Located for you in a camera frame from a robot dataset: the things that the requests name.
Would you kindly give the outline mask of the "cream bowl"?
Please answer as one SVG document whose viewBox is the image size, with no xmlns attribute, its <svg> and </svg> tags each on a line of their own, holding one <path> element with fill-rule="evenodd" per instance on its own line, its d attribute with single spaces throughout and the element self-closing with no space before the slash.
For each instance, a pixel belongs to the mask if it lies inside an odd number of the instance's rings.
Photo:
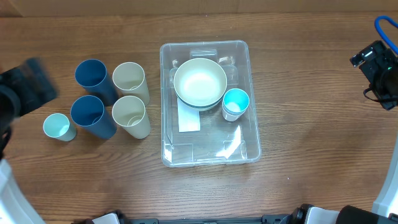
<svg viewBox="0 0 398 224">
<path fill-rule="evenodd" d="M 174 90 L 187 103 L 204 106 L 215 102 L 228 85 L 226 72 L 207 58 L 184 62 L 174 76 Z"/>
</svg>

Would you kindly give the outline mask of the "pink small cup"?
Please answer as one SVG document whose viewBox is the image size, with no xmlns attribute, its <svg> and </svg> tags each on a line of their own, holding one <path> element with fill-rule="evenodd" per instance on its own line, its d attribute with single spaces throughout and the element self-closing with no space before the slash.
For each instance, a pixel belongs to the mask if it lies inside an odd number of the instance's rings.
<svg viewBox="0 0 398 224">
<path fill-rule="evenodd" d="M 231 114 L 231 113 L 223 110 L 222 115 L 225 120 L 227 120 L 229 122 L 234 122 L 242 116 L 242 113 L 241 114 Z"/>
</svg>

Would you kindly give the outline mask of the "grey small cup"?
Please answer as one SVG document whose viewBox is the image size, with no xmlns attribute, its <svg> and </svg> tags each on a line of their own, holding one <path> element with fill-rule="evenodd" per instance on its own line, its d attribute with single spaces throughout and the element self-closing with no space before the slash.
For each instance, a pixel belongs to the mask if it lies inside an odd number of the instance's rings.
<svg viewBox="0 0 398 224">
<path fill-rule="evenodd" d="M 238 112 L 238 113 L 237 112 L 232 112 L 229 109 L 227 109 L 227 107 L 225 105 L 222 105 L 222 109 L 227 111 L 227 112 L 229 112 L 229 113 L 231 113 L 231 114 L 241 114 L 242 113 L 242 115 L 243 115 L 246 112 L 246 111 Z"/>
</svg>

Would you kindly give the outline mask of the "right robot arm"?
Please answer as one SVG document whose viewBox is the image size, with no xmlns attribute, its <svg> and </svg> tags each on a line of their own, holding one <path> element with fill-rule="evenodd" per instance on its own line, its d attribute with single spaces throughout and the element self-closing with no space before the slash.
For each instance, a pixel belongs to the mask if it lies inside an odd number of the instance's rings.
<svg viewBox="0 0 398 224">
<path fill-rule="evenodd" d="M 369 81 L 364 94 L 372 91 L 373 101 L 385 110 L 397 107 L 397 57 L 392 49 L 377 40 L 350 59 Z M 336 223 L 397 223 L 397 147 L 394 148 L 384 185 L 370 212 L 345 206 Z"/>
</svg>

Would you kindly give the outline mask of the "blue bowl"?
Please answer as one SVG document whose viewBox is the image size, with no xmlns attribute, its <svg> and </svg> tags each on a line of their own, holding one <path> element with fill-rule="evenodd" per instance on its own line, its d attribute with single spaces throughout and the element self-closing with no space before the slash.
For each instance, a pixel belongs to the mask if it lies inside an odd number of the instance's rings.
<svg viewBox="0 0 398 224">
<path fill-rule="evenodd" d="M 193 104 L 190 104 L 190 103 L 187 103 L 186 101 L 184 101 L 178 94 L 176 94 L 176 96 L 182 103 L 184 103 L 186 105 L 193 105 Z M 215 102 L 213 102 L 209 105 L 214 105 L 214 104 L 217 105 L 223 99 L 223 97 L 224 97 L 224 94 L 222 94 Z"/>
</svg>

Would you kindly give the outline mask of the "white bowl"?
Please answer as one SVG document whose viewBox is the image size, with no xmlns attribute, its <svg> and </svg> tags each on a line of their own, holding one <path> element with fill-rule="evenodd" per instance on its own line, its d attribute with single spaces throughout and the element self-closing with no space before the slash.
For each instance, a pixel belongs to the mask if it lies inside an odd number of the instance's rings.
<svg viewBox="0 0 398 224">
<path fill-rule="evenodd" d="M 193 108 L 194 110 L 197 110 L 197 111 L 207 111 L 207 110 L 214 108 L 217 105 L 214 104 L 214 105 L 207 105 L 207 106 L 193 106 L 193 105 L 187 105 L 187 106 L 189 108 Z"/>
</svg>

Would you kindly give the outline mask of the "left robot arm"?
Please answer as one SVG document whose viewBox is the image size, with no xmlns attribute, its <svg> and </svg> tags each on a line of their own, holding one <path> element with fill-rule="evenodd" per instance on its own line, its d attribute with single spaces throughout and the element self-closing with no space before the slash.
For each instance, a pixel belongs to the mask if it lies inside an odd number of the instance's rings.
<svg viewBox="0 0 398 224">
<path fill-rule="evenodd" d="M 39 58 L 29 58 L 1 74 L 1 223 L 44 222 L 21 192 L 4 149 L 12 136 L 12 122 L 57 95 Z"/>
</svg>

